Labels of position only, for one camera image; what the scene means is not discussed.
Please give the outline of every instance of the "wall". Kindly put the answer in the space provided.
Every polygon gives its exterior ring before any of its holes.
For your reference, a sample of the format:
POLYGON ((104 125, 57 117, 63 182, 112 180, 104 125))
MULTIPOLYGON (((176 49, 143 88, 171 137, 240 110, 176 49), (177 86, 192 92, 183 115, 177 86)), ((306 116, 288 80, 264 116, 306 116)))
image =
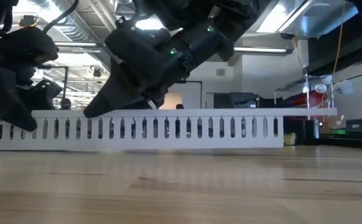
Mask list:
POLYGON ((169 88, 169 93, 180 93, 182 95, 182 104, 185 109, 202 108, 200 83, 174 84, 169 88))
POLYGON ((233 67, 227 62, 205 62, 192 71, 187 80, 202 82, 202 108, 206 108, 207 93, 233 91, 233 67), (225 69, 225 76, 217 76, 217 69, 225 69))
POLYGON ((243 92, 273 98, 275 89, 302 77, 297 54, 243 55, 243 92))
POLYGON ((333 77, 333 82, 340 82, 344 79, 353 78, 358 75, 362 75, 362 62, 357 62, 343 70, 337 71, 333 77))
POLYGON ((354 93, 352 95, 335 95, 335 106, 339 116, 345 115, 347 119, 362 119, 362 76, 350 80, 353 84, 354 93))
POLYGON ((161 110, 175 110, 178 104, 182 104, 182 93, 168 93, 164 98, 164 104, 161 110))
POLYGON ((233 68, 233 91, 243 91, 243 57, 240 57, 233 68))

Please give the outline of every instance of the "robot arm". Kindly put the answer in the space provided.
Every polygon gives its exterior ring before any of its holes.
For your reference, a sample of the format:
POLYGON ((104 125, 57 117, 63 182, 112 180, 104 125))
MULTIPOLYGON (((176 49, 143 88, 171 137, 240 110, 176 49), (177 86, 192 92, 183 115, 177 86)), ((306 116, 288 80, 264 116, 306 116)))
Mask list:
POLYGON ((161 106, 170 86, 187 78, 214 54, 229 60, 234 54, 234 43, 256 22, 269 1, 141 2, 146 16, 139 15, 139 9, 130 20, 120 18, 116 22, 118 28, 105 41, 113 56, 123 62, 112 60, 111 76, 85 115, 95 117, 135 104, 145 109, 148 101, 161 106), (153 14, 167 29, 153 32, 135 26, 139 19, 153 14), (170 36, 168 30, 181 28, 170 36))

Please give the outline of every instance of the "yellow cable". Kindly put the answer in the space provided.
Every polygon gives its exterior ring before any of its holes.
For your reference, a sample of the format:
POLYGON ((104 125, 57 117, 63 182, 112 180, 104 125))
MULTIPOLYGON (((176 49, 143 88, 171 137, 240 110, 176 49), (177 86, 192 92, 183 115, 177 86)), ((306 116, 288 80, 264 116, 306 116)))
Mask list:
MULTIPOLYGON (((346 3, 344 2, 344 4, 343 4, 343 16, 342 16, 342 19, 341 19, 341 26, 340 26, 340 35, 338 36, 337 54, 336 54, 335 66, 333 68, 332 77, 335 76, 335 74, 336 74, 338 58, 340 56, 341 40, 342 40, 342 37, 343 37, 343 25, 344 25, 344 18, 345 18, 345 5, 346 5, 346 3)), ((322 107, 323 107, 324 98, 325 97, 323 95, 323 97, 322 97, 322 107)))
POLYGON ((295 41, 294 37, 293 37, 293 39, 292 39, 292 44, 293 44, 294 51, 295 51, 295 53, 297 54, 297 57, 299 58, 299 62, 300 62, 301 67, 303 68, 303 71, 305 72, 306 75, 308 75, 306 69, 304 68, 303 63, 301 62, 300 54, 299 54, 299 52, 297 51, 297 42, 295 41))

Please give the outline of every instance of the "table surface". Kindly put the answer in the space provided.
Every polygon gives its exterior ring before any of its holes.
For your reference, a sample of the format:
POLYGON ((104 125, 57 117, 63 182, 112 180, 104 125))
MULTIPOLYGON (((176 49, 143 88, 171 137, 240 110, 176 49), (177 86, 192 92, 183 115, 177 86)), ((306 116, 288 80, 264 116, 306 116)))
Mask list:
POLYGON ((362 223, 362 149, 0 152, 5 223, 362 223))

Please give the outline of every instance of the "ceiling light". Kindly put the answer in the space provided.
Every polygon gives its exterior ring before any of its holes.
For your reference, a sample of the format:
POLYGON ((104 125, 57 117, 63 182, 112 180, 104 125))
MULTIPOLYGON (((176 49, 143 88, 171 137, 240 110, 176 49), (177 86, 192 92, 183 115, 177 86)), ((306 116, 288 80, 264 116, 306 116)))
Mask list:
POLYGON ((136 27, 142 30, 158 30, 164 28, 162 22, 156 16, 138 21, 136 27))
POLYGON ((96 66, 103 67, 102 63, 93 58, 90 54, 69 54, 69 53, 59 53, 58 59, 55 60, 57 63, 61 63, 67 66, 72 65, 82 65, 82 66, 96 66))
POLYGON ((286 53, 287 49, 271 49, 258 47, 235 47, 235 52, 286 53))
MULTIPOLYGON (((61 10, 52 1, 46 1, 45 4, 50 5, 46 10, 40 9, 40 7, 30 1, 21 0, 16 7, 12 8, 13 12, 36 12, 41 18, 47 22, 51 22, 62 14, 61 10)), ((66 18, 59 21, 59 24, 63 23, 66 18)))
MULTIPOLYGON (((64 80, 53 80, 51 79, 50 81, 53 82, 60 82, 63 83, 65 82, 64 80)), ((67 83, 76 83, 76 84, 102 84, 102 81, 88 81, 88 80, 68 80, 67 83)))
POLYGON ((280 26, 287 20, 286 8, 277 4, 273 10, 268 14, 264 22, 262 22, 257 32, 272 33, 277 31, 280 26))
POLYGON ((101 47, 97 43, 85 43, 85 42, 55 42, 57 47, 101 47))
POLYGON ((86 91, 67 91, 67 96, 80 96, 80 97, 95 97, 96 92, 86 92, 86 91))

